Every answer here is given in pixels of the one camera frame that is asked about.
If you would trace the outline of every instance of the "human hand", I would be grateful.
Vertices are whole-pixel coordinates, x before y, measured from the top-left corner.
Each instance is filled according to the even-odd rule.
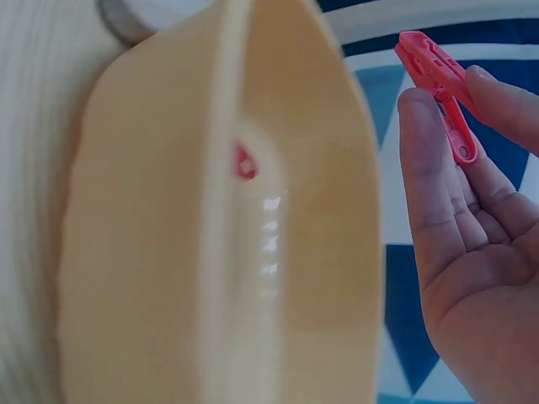
[[[539,156],[539,97],[467,70],[486,125]],[[401,163],[424,321],[478,403],[539,402],[539,206],[479,147],[458,167],[424,90],[398,101]]]

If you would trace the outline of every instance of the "red clothespin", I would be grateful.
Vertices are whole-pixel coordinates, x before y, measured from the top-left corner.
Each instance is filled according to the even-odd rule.
[[[440,115],[455,161],[459,164],[473,162],[478,156],[478,146],[457,102],[479,119],[464,82],[466,71],[419,31],[401,32],[395,51],[416,87],[430,91],[443,110]]]

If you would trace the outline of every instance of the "blue and white fabric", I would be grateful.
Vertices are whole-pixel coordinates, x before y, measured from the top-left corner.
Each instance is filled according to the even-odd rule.
[[[427,337],[398,155],[398,95],[413,86],[392,48],[401,29],[422,29],[464,67],[539,93],[539,3],[517,0],[318,0],[348,68],[363,87],[376,127],[382,173],[386,309],[378,404],[472,403]],[[468,123],[513,184],[539,202],[539,160],[479,124]]]

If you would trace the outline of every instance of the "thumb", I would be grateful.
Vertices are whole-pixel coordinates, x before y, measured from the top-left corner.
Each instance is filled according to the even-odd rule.
[[[467,69],[466,84],[484,124],[539,155],[539,97],[499,82],[479,66]]]

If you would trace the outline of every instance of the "blue geometric pattern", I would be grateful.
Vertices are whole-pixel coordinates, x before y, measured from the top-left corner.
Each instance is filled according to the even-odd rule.
[[[376,127],[378,146],[381,146],[395,109],[395,100],[404,77],[404,67],[375,67],[355,72],[355,76],[366,93],[372,120]]]
[[[386,246],[387,330],[415,394],[438,362],[423,323],[412,246]]]
[[[318,0],[318,5],[325,13],[327,11],[338,10],[356,4],[368,3],[376,0]]]
[[[424,31],[434,40],[441,44],[455,43],[507,43],[520,44],[522,42],[539,44],[539,19],[520,19],[491,21],[470,24],[456,24],[452,26],[434,27]],[[376,134],[383,154],[385,145],[395,147],[395,137],[398,136],[398,128],[392,117],[396,114],[395,106],[399,91],[405,80],[409,78],[403,74],[402,67],[395,64],[380,64],[376,66],[373,61],[379,57],[376,51],[392,49],[398,37],[387,35],[373,40],[363,40],[344,46],[347,56],[369,54],[366,68],[357,66],[354,74],[363,87],[376,127]],[[486,60],[459,61],[464,67],[478,64],[493,73],[499,80],[509,82],[532,92],[539,93],[539,61],[537,60],[505,60],[490,56]],[[511,182],[519,188],[526,172],[526,167],[539,168],[539,163],[528,163],[529,153],[516,144],[508,141],[479,122],[477,122],[465,109],[464,115],[471,129],[488,155],[497,166],[507,175]],[[391,156],[383,162],[396,164]],[[392,195],[392,189],[385,189],[386,193],[382,201],[386,208],[391,210],[392,204],[403,204],[403,194]],[[538,194],[537,190],[531,190],[530,194]],[[385,231],[399,232],[400,229],[392,228],[392,223],[384,225]],[[378,404],[404,404],[414,402],[416,404],[441,404],[441,403],[471,403],[470,398],[460,385],[458,380],[440,362],[438,354],[433,349],[425,331],[423,317],[419,303],[419,286],[415,267],[414,248],[411,244],[387,244],[386,245],[386,307],[385,328],[390,338],[382,344],[386,349],[385,357],[393,355],[395,360],[384,359],[386,366],[399,366],[400,369],[382,369],[385,375],[385,385],[379,386]],[[403,380],[408,388],[392,388],[387,383],[387,375],[395,377],[396,385],[402,385]]]
[[[401,1],[409,2],[410,7],[418,7],[414,0]],[[484,5],[489,0],[481,1]],[[318,0],[324,12],[368,2],[369,0]],[[385,0],[375,0],[365,7],[375,19],[382,22],[396,21],[399,16],[385,3]],[[436,13],[438,3],[432,2],[431,11]],[[421,4],[421,7],[428,7],[425,6],[426,3]],[[353,15],[359,15],[363,7],[354,7],[350,14],[341,13],[336,20],[329,19],[332,28],[337,32],[357,29],[358,35],[362,35],[361,26],[354,26]],[[462,4],[455,7],[461,8],[455,15],[462,13]],[[424,15],[429,15],[429,10],[418,11],[425,11]],[[478,64],[502,81],[539,93],[538,11],[539,7],[533,15],[530,15],[529,11],[519,11],[522,17],[520,19],[475,21],[433,27],[428,17],[425,17],[425,21],[415,19],[414,24],[417,24],[415,29],[423,30],[435,42],[451,45],[453,50],[463,51],[462,54],[467,56],[462,60],[458,57],[456,59],[464,67]],[[413,28],[410,24],[404,25],[409,29]],[[355,58],[350,66],[353,66],[352,72],[360,82],[371,109],[381,153],[382,237],[386,243],[387,276],[385,318],[380,341],[382,350],[379,353],[381,368],[378,404],[472,404],[460,382],[439,359],[425,331],[419,303],[414,248],[411,245],[399,168],[398,120],[395,110],[398,93],[411,87],[412,83],[398,60],[388,57],[387,54],[398,41],[396,31],[388,30],[378,35],[376,38],[359,41],[347,36],[348,43],[341,44],[347,61],[352,61],[354,56],[362,56]],[[468,44],[488,44],[490,48],[488,51],[475,48],[482,53],[478,56],[473,52],[466,52],[464,48]],[[513,46],[510,48],[512,53],[508,54],[507,47],[496,44]],[[527,57],[530,48],[520,47],[520,44],[535,46],[534,56]],[[496,49],[500,49],[500,56],[496,55]],[[536,184],[535,180],[539,177],[539,158],[529,155],[494,130],[484,127],[465,109],[463,112],[471,129],[496,165],[516,188],[539,202],[539,184]]]

